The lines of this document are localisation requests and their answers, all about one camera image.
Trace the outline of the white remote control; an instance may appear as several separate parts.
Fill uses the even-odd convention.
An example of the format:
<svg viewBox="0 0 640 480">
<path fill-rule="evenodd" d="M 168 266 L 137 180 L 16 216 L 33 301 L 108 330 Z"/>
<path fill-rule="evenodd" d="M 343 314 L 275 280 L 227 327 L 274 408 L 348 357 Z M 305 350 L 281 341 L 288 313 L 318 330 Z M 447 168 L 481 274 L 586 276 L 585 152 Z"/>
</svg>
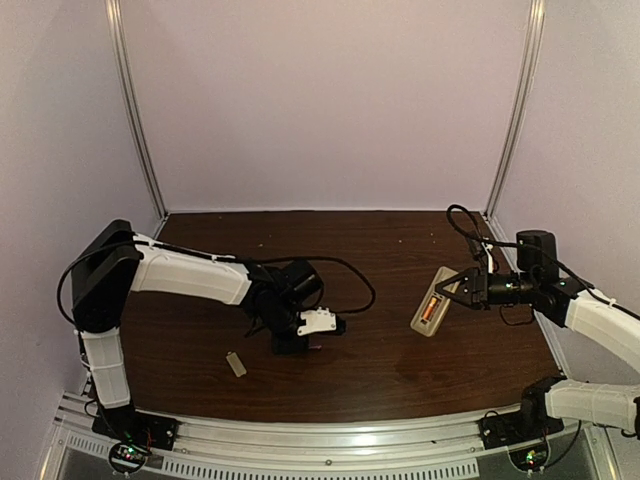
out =
<svg viewBox="0 0 640 480">
<path fill-rule="evenodd" d="M 457 271 L 446 266 L 441 266 L 437 270 L 426 294 L 411 319 L 410 327 L 412 330 L 428 338 L 433 337 L 437 333 L 449 310 L 451 299 L 438 293 L 436 291 L 436 285 L 441 282 L 448 282 L 451 277 L 457 274 Z"/>
</svg>

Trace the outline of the orange AAA battery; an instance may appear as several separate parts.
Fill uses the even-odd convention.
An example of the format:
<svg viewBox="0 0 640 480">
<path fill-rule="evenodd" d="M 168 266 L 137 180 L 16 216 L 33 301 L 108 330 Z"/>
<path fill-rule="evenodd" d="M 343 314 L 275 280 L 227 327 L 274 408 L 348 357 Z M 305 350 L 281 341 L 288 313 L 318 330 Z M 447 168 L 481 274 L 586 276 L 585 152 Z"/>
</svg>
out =
<svg viewBox="0 0 640 480">
<path fill-rule="evenodd" d="M 423 311 L 422 316 L 421 316 L 421 321 L 423 323 L 427 323 L 427 322 L 431 321 L 431 318 L 433 317 L 434 313 L 436 312 L 439 303 L 440 303 L 440 299 L 438 297 L 436 297 L 436 296 L 433 296 L 433 297 L 431 297 L 429 299 L 429 301 L 428 301 L 428 303 L 427 303 L 427 305 L 425 307 L 425 310 Z"/>
</svg>

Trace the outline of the grey battery cover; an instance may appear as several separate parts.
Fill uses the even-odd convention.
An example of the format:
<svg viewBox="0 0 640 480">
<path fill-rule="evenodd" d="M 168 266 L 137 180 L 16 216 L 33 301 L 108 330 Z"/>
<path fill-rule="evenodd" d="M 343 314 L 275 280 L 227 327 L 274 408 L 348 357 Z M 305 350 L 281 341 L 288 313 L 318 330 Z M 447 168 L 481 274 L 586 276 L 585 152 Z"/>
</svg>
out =
<svg viewBox="0 0 640 480">
<path fill-rule="evenodd" d="M 247 374 L 247 369 L 236 352 L 229 352 L 225 359 L 237 378 L 241 378 Z"/>
</svg>

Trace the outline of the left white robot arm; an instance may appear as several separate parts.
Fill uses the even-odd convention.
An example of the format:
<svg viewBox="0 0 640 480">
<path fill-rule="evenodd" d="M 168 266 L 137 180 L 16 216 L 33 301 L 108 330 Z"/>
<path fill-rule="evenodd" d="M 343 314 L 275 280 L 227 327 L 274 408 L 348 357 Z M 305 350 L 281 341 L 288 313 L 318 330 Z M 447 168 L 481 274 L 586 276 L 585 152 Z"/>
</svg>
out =
<svg viewBox="0 0 640 480">
<path fill-rule="evenodd" d="M 112 221 L 71 269 L 73 322 L 80 334 L 99 404 L 130 407 L 131 393 L 120 341 L 121 316 L 132 292 L 162 292 L 240 307 L 260 320 L 274 350 L 304 351 L 316 333 L 335 333 L 335 313 L 304 301 L 323 283 L 305 260 L 278 268 L 253 260 L 196 252 L 132 231 Z"/>
</svg>

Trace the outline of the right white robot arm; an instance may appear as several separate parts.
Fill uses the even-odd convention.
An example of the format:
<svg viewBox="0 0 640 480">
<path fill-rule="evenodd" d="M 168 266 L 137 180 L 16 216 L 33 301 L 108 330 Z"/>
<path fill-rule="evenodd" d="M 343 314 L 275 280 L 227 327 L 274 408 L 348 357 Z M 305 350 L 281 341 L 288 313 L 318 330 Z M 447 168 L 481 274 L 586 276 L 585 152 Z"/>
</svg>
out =
<svg viewBox="0 0 640 480">
<path fill-rule="evenodd" d="M 508 274 L 473 267 L 434 283 L 437 295 L 469 309 L 527 305 L 555 325 L 599 344 L 633 369 L 639 367 L 639 317 L 574 273 L 562 277 L 556 240 L 524 230 L 512 245 L 517 268 Z M 574 419 L 639 433 L 639 388 L 552 376 L 527 387 L 520 433 L 540 434 L 551 419 Z"/>
</svg>

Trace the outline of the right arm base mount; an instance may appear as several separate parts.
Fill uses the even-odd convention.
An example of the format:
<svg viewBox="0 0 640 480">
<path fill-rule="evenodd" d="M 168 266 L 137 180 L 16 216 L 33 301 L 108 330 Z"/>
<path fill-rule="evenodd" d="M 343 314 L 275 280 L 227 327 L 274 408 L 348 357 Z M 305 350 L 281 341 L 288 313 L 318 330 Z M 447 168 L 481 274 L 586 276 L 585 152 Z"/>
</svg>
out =
<svg viewBox="0 0 640 480">
<path fill-rule="evenodd" d="M 549 436 L 564 430 L 559 419 L 529 422 L 520 411 L 486 412 L 477 422 L 485 450 L 505 447 L 511 465 L 527 474 L 542 472 L 551 460 Z"/>
</svg>

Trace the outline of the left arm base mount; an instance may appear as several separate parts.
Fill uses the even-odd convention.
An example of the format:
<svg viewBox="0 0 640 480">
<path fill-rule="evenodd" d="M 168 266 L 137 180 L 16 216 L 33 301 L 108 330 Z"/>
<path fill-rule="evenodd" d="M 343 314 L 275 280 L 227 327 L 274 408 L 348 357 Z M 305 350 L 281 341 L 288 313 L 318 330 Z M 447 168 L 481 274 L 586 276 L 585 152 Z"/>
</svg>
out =
<svg viewBox="0 0 640 480">
<path fill-rule="evenodd" d="M 134 412 L 118 416 L 110 410 L 93 420 L 93 433 L 107 436 L 116 443 L 107 453 L 107 461 L 118 474 L 129 476 L 150 467 L 158 452 L 173 450 L 179 422 L 171 417 Z"/>
</svg>

